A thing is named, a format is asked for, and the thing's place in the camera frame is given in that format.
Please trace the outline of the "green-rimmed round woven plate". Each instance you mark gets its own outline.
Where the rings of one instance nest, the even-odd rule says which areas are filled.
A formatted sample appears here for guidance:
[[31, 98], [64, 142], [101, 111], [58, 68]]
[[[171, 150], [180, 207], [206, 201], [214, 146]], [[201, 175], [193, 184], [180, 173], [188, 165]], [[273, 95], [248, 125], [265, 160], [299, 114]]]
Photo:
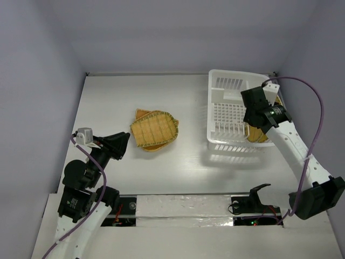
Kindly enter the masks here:
[[268, 137], [263, 133], [261, 129], [252, 127], [250, 125], [247, 126], [245, 135], [247, 141], [251, 143], [264, 143], [268, 141]]

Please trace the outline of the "orange triangular woven plate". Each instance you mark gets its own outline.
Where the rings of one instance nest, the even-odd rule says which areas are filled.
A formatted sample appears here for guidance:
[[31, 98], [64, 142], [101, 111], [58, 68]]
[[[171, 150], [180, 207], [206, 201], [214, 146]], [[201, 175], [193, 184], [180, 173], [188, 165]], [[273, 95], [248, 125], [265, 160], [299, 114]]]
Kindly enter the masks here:
[[149, 111], [149, 110], [143, 110], [143, 109], [137, 109], [135, 113], [135, 120], [134, 122], [144, 122], [148, 121], [149, 119], [160, 115], [161, 111], [160, 110], [154, 110], [154, 111]]

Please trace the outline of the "orange rounded-square woven plate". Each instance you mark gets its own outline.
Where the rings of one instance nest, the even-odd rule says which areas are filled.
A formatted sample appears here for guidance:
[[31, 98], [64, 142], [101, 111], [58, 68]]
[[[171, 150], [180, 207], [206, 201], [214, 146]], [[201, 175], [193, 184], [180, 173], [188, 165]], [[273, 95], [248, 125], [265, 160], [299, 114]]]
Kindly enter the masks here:
[[137, 145], [137, 147], [143, 149], [146, 152], [157, 152], [161, 150], [162, 148], [164, 148], [165, 146], [169, 145], [170, 143], [171, 141], [160, 143], [160, 144], [158, 143], [139, 144]]

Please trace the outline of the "green-rimmed rectangular woven plate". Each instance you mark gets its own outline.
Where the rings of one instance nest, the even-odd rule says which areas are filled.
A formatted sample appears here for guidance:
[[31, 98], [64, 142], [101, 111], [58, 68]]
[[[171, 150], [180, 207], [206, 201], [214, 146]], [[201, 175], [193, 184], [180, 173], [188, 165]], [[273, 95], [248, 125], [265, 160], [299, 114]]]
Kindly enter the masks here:
[[152, 111], [137, 118], [130, 130], [137, 147], [147, 148], [173, 142], [178, 136], [178, 124], [170, 113]]

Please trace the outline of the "large square bamboo mat plate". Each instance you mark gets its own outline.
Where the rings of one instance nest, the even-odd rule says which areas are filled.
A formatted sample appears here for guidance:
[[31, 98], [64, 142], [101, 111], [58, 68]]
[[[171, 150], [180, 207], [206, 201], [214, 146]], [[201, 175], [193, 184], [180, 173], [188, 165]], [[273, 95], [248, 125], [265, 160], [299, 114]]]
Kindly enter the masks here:
[[274, 105], [280, 105], [280, 106], [283, 106], [283, 103], [282, 103], [282, 101], [281, 101], [281, 99], [280, 99], [280, 97], [279, 97], [279, 96], [276, 96], [276, 98], [275, 98], [275, 102], [274, 102]]

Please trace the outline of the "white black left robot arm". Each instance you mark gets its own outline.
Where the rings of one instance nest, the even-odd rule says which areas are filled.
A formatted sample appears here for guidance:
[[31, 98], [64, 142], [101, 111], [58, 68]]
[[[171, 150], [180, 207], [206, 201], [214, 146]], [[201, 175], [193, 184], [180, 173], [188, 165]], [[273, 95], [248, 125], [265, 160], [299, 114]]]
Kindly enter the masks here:
[[72, 160], [64, 169], [64, 186], [57, 210], [54, 244], [43, 258], [84, 258], [106, 217], [119, 208], [120, 193], [107, 186], [105, 168], [110, 160], [121, 160], [130, 133], [96, 137], [91, 128], [79, 128], [70, 141], [86, 156]]

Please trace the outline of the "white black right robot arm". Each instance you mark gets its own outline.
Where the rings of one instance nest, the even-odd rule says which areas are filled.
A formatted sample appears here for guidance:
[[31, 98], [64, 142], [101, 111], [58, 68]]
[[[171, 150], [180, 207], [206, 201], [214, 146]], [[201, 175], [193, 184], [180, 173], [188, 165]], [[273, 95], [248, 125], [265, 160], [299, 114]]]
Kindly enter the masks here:
[[344, 192], [344, 179], [333, 177], [300, 138], [292, 117], [282, 105], [271, 105], [261, 86], [242, 91], [244, 121], [258, 128], [274, 143], [299, 182], [295, 192], [283, 198], [280, 208], [306, 220], [333, 208]]

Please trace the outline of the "white plastic dish rack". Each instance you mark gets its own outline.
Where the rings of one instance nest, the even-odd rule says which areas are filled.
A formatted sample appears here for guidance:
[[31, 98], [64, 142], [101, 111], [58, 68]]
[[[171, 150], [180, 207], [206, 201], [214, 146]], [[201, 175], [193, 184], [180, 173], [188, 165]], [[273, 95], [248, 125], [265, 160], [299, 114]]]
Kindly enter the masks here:
[[267, 75], [210, 70], [208, 78], [208, 118], [207, 140], [210, 150], [233, 151], [236, 148], [266, 148], [274, 144], [247, 141], [245, 130], [248, 124], [243, 121], [246, 108], [241, 91], [260, 86], [268, 79]]

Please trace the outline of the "white foam strip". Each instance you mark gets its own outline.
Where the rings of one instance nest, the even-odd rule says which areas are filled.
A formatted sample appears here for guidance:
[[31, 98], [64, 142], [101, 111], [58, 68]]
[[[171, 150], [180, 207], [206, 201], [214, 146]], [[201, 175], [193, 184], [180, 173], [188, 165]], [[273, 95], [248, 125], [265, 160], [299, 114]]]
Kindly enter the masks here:
[[229, 195], [139, 195], [137, 227], [232, 227]]

